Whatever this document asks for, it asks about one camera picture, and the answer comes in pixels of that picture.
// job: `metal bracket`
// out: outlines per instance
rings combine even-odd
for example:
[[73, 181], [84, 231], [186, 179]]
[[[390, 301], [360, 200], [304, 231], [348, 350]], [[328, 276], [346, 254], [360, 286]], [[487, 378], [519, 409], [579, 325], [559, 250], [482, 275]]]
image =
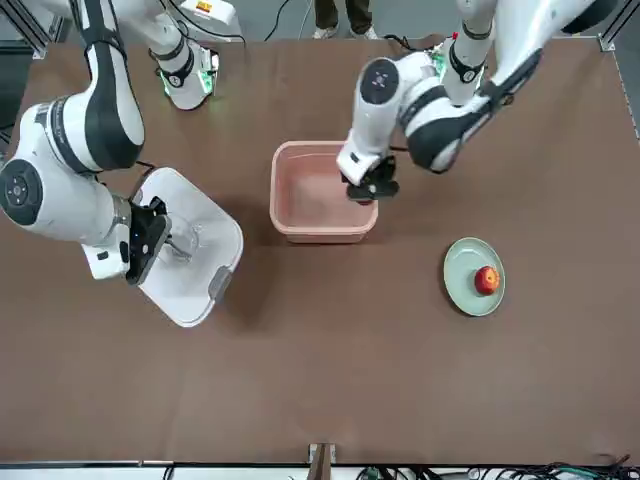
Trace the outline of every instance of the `metal bracket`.
[[[309, 445], [309, 465], [313, 463], [313, 458], [315, 457], [320, 445], [321, 444], [319, 443], [312, 443], [311, 445]], [[329, 454], [331, 457], [331, 464], [335, 465], [336, 463], [338, 463], [336, 456], [336, 445], [334, 443], [329, 444]]]
[[600, 51], [602, 52], [615, 52], [616, 46], [613, 42], [607, 42], [602, 34], [598, 34], [598, 43], [600, 44]]

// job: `white robotic arm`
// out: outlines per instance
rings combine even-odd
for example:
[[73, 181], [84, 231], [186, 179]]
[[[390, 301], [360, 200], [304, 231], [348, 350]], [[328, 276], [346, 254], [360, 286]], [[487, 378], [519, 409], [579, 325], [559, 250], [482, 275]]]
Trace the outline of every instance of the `white robotic arm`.
[[135, 163], [144, 127], [111, 1], [72, 6], [91, 83], [25, 112], [15, 156], [0, 170], [0, 206], [29, 231], [81, 243], [95, 278], [126, 274], [136, 283], [169, 222], [162, 202], [139, 207], [95, 178]]
[[[72, 16], [69, 0], [42, 3], [58, 15]], [[173, 104], [181, 110], [201, 105], [212, 92], [207, 78], [215, 63], [211, 51], [186, 38], [159, 0], [112, 0], [112, 4], [117, 21], [149, 47]]]
[[[472, 3], [482, 8], [473, 8]], [[447, 171], [462, 145], [510, 103], [533, 75], [542, 48], [552, 35], [561, 29], [575, 31], [595, 25], [613, 10], [615, 0], [468, 0], [458, 4], [468, 7], [463, 15], [463, 34], [450, 47], [458, 59], [453, 63], [460, 65], [448, 68], [451, 74], [445, 75], [442, 84], [426, 52], [398, 61], [375, 59], [360, 75], [353, 126], [337, 159], [353, 200], [368, 201], [398, 191], [393, 181], [395, 162], [389, 153], [393, 125], [402, 128], [417, 165], [434, 173]], [[464, 71], [479, 67], [473, 63], [481, 58], [484, 62], [493, 29], [498, 69], [473, 92], [470, 82], [465, 83]], [[480, 46], [474, 49], [470, 45], [473, 41]], [[463, 64], [463, 58], [470, 64]]]

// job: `tabletop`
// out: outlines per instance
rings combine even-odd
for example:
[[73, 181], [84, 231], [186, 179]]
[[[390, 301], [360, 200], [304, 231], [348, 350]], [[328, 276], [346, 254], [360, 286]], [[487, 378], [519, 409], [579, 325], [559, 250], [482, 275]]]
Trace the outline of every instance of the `tabletop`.
[[[399, 51], [219, 51], [217, 95], [193, 112], [163, 96], [144, 49], [129, 67], [141, 160], [179, 170], [244, 231], [222, 304], [182, 329], [124, 280], [92, 280], [79, 245], [2, 216], [0, 461], [302, 462], [316, 442], [341, 462], [640, 459], [640, 162], [612, 55], [552, 41], [449, 173], [399, 157], [401, 191], [363, 243], [293, 246], [269, 219], [273, 153], [344, 139], [361, 67]], [[82, 50], [55, 45], [21, 111], [87, 81]], [[129, 193], [140, 173], [102, 178]], [[486, 318], [443, 292], [464, 236], [506, 268]]]

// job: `floor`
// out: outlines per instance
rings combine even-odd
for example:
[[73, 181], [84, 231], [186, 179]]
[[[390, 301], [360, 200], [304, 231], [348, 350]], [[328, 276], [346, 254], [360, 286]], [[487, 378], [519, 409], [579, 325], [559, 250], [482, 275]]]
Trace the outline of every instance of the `floor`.
[[[446, 480], [509, 480], [510, 472], [501, 469], [434, 468]], [[173, 475], [165, 475], [165, 468], [82, 468], [82, 469], [19, 469], [0, 470], [0, 480], [306, 480], [308, 468], [176, 468]], [[368, 480], [360, 467], [331, 469], [332, 480]], [[414, 480], [407, 469], [392, 472], [394, 478]], [[571, 473], [560, 473], [560, 480], [590, 480]], [[536, 480], [526, 475], [519, 480]]]

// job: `table surface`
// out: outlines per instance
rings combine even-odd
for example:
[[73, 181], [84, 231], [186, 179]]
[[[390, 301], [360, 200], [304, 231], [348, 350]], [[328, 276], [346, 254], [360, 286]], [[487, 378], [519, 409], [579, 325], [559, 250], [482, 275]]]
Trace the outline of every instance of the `table surface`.
[[[271, 159], [287, 140], [345, 138], [361, 66], [394, 48], [221, 46], [217, 97], [193, 112], [130, 50], [141, 160], [234, 215], [245, 253], [223, 303], [181, 329], [124, 281], [92, 280], [78, 245], [3, 216], [1, 461], [298, 462], [322, 441], [341, 462], [640, 460], [640, 162], [615, 59], [595, 40], [552, 42], [450, 173], [401, 158], [400, 194], [354, 246], [281, 238]], [[22, 111], [87, 78], [80, 49], [52, 47]], [[104, 178], [126, 189], [138, 174]], [[487, 318], [442, 290], [463, 236], [506, 267]]]

